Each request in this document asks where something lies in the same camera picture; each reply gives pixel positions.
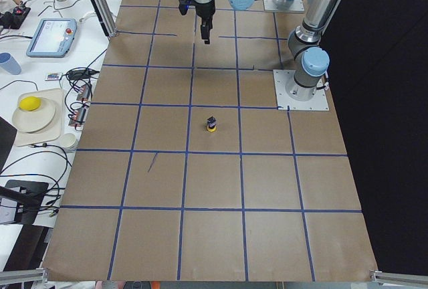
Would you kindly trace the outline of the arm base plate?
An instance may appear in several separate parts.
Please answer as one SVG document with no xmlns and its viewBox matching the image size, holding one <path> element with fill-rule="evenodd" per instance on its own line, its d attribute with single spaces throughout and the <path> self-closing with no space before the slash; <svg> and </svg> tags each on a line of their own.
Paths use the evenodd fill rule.
<svg viewBox="0 0 428 289">
<path fill-rule="evenodd" d="M 304 13 L 302 0 L 263 0 L 265 11 L 282 13 Z"/>
<path fill-rule="evenodd" d="M 295 70 L 274 70 L 278 109 L 329 111 L 322 78 L 315 87 L 304 88 L 295 82 L 294 73 Z"/>
</svg>

